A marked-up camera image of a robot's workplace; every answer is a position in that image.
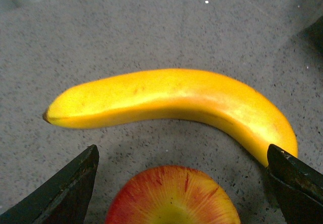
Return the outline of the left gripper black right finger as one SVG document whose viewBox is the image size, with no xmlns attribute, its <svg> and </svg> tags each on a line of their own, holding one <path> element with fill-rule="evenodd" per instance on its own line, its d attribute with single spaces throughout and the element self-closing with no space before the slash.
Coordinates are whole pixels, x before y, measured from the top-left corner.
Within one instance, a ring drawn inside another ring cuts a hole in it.
<svg viewBox="0 0 323 224">
<path fill-rule="evenodd" d="M 322 223 L 322 174 L 271 144 L 267 173 L 286 223 Z"/>
</svg>

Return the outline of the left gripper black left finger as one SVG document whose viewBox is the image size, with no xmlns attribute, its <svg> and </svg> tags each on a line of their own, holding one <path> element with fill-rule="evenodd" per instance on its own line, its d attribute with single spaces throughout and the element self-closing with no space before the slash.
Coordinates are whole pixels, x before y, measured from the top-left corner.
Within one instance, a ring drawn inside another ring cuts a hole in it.
<svg viewBox="0 0 323 224">
<path fill-rule="evenodd" d="M 1 214 L 1 223 L 83 223 L 98 162 L 97 146 L 87 147 L 34 192 Z"/>
</svg>

